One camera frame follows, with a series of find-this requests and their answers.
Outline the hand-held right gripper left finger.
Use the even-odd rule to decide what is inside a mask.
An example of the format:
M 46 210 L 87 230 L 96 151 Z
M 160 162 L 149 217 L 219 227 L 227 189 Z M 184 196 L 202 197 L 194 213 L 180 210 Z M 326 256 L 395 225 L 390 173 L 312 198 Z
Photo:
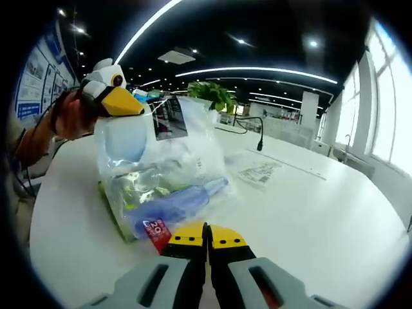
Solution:
M 198 308 L 205 284 L 207 224 L 175 231 L 160 254 L 145 260 L 82 308 Z

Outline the person's left hand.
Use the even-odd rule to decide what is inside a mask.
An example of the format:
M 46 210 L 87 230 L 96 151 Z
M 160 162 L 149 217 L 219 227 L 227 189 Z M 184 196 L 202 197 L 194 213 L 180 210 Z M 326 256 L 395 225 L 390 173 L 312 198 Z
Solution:
M 75 140 L 94 132 L 97 118 L 89 116 L 76 91 L 61 95 L 51 111 L 51 130 L 59 137 Z

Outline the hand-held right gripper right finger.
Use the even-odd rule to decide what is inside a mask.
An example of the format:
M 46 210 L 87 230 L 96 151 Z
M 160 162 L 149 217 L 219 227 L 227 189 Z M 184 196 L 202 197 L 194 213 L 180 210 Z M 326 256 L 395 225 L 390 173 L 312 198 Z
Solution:
M 256 257 L 235 230 L 207 227 L 211 281 L 221 308 L 342 308 L 309 296 L 298 278 L 265 257 Z

